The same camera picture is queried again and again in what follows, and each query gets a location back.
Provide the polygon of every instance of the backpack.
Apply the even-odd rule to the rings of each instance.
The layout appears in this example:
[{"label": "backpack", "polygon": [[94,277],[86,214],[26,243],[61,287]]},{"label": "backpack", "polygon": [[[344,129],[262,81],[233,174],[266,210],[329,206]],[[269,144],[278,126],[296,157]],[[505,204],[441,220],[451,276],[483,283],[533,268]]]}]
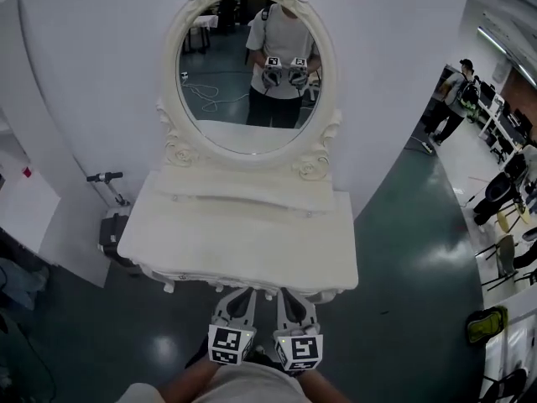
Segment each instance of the backpack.
[{"label": "backpack", "polygon": [[465,81],[459,87],[456,94],[456,100],[459,101],[462,107],[468,110],[475,110],[479,103],[479,90],[474,82],[470,82],[466,76]]}]

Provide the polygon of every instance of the green epoxy floor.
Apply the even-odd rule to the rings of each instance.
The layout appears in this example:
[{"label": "green epoxy floor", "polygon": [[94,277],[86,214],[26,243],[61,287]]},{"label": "green epoxy floor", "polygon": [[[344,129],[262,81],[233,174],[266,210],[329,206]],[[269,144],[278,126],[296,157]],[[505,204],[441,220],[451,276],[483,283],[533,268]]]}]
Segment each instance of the green epoxy floor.
[{"label": "green epoxy floor", "polygon": [[[466,345],[464,321],[482,308],[481,287],[439,160],[404,150],[355,234],[358,288],[318,307],[320,370],[361,403],[476,401],[484,349]],[[10,312],[50,366],[55,401],[115,401],[132,382],[157,385],[182,370],[220,295],[195,282],[173,295],[162,288],[116,266],[104,289],[57,269],[35,312]],[[275,303],[261,299],[257,326],[271,327]],[[12,338],[28,389],[47,396],[46,373]]]}]

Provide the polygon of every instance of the person with backpack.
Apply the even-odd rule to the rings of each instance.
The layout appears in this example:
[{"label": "person with backpack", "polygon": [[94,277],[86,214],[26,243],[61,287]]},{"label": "person with backpack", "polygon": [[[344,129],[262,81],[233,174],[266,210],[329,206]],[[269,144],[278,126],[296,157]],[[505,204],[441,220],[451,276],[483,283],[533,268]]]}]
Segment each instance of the person with backpack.
[{"label": "person with backpack", "polygon": [[461,73],[453,73],[440,87],[443,96],[430,116],[425,126],[427,134],[433,134],[440,123],[447,119],[444,129],[433,137],[439,146],[450,137],[456,128],[464,121],[469,112],[477,108],[479,89],[473,80],[473,63],[469,59],[461,60]]},{"label": "person with backpack", "polygon": [[[295,128],[302,107],[302,90],[287,80],[287,70],[294,58],[307,60],[307,74],[321,67],[319,50],[305,24],[281,4],[272,4],[260,11],[252,22],[246,47],[253,61],[253,76],[248,94],[247,125]],[[263,84],[263,68],[267,57],[278,57],[283,79],[267,88]]]}]

